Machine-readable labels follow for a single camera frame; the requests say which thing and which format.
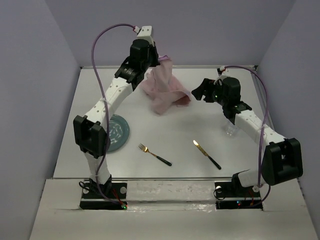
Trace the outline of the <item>pink cloth placemat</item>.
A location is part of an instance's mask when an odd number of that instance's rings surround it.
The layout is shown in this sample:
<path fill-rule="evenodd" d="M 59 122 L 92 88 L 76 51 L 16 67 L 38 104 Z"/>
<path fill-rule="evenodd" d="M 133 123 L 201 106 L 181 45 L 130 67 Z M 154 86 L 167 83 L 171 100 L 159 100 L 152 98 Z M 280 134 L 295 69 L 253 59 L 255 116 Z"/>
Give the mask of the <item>pink cloth placemat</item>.
<path fill-rule="evenodd" d="M 162 115 L 171 106 L 188 106 L 191 93 L 173 75 L 173 61 L 170 57 L 164 55 L 158 61 L 159 65 L 152 68 L 139 86 L 151 99 L 153 112 Z"/>

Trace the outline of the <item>teal ceramic plate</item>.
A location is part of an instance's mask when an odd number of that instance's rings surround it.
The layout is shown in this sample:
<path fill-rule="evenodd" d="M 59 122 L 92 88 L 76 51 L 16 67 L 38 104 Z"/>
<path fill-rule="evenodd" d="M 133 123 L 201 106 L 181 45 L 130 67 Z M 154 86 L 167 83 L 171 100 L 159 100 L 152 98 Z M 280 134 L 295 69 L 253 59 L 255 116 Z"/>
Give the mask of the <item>teal ceramic plate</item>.
<path fill-rule="evenodd" d="M 110 146 L 107 153 L 112 153 L 123 147 L 130 136 L 130 126 L 120 115 L 114 114 L 109 120 Z"/>

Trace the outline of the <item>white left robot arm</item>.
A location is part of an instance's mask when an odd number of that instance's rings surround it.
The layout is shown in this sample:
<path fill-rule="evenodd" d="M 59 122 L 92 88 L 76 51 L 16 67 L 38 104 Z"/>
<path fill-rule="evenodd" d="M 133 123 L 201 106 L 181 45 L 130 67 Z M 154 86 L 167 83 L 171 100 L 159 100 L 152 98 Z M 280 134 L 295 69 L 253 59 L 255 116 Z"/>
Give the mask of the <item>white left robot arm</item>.
<path fill-rule="evenodd" d="M 109 120 L 142 82 L 148 68 L 159 65 L 158 57 L 152 38 L 135 39 L 102 98 L 84 116 L 77 115 L 73 120 L 75 143 L 87 159 L 90 179 L 95 182 L 93 191 L 101 198 L 111 191 L 107 183 L 111 174 L 105 160 L 106 147 L 110 145 Z"/>

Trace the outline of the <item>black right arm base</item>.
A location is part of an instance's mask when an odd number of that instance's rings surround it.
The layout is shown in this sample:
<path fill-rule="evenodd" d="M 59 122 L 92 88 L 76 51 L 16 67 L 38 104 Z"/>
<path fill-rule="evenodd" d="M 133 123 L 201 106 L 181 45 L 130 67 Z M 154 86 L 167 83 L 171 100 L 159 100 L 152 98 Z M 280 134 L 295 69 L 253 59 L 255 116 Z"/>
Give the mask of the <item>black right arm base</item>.
<path fill-rule="evenodd" d="M 231 181 L 214 183 L 213 196 L 217 210 L 263 209 L 260 192 L 250 187 L 237 187 Z"/>

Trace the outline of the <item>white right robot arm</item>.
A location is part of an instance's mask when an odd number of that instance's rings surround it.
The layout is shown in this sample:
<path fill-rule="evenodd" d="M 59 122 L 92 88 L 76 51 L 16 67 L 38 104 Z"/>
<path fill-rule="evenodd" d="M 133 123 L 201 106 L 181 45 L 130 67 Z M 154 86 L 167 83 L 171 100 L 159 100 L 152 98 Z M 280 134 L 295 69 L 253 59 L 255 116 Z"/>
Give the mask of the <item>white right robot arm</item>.
<path fill-rule="evenodd" d="M 258 149 L 258 168 L 233 175 L 230 190 L 242 196 L 249 187 L 267 184 L 275 186 L 297 179 L 303 175 L 301 144 L 296 138 L 286 138 L 274 131 L 241 100 L 241 85 L 238 79 L 221 76 L 217 80 L 204 78 L 199 87 L 192 90 L 196 100 L 218 103 L 223 115 L 244 131 Z"/>

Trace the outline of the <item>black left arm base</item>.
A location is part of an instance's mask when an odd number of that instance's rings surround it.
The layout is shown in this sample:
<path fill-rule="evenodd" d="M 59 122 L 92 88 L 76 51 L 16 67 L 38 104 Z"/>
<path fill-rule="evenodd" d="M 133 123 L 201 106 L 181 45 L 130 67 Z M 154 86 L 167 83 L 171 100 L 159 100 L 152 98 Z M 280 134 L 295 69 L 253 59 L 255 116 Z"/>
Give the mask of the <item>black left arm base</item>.
<path fill-rule="evenodd" d="M 90 179 L 78 183 L 81 188 L 79 208 L 82 210 L 125 211 L 128 209 L 126 182 L 112 182 L 111 188 L 104 185 L 98 189 Z"/>

